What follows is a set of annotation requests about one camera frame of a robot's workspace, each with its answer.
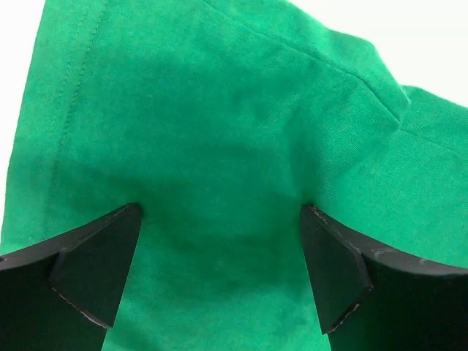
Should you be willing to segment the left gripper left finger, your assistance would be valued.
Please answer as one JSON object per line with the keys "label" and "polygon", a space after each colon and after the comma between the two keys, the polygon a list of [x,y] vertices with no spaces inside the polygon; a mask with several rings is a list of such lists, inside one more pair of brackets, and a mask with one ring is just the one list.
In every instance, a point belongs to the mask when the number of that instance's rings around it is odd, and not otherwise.
{"label": "left gripper left finger", "polygon": [[142,209],[1,256],[1,350],[101,350],[114,326],[140,234]]}

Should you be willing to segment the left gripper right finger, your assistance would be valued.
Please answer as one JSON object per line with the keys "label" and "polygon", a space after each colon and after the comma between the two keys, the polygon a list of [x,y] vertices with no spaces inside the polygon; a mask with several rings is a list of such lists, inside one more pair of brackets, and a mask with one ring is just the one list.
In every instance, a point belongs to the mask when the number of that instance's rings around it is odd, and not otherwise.
{"label": "left gripper right finger", "polygon": [[408,254],[305,205],[300,237],[332,350],[465,350],[467,270]]}

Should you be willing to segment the green t shirt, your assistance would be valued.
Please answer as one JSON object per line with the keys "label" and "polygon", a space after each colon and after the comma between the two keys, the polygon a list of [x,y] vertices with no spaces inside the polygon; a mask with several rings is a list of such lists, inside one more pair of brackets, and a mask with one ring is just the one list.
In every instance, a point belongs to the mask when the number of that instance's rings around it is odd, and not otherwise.
{"label": "green t shirt", "polygon": [[301,206],[465,266],[467,109],[287,1],[47,1],[1,250],[133,202],[106,350],[327,350]]}

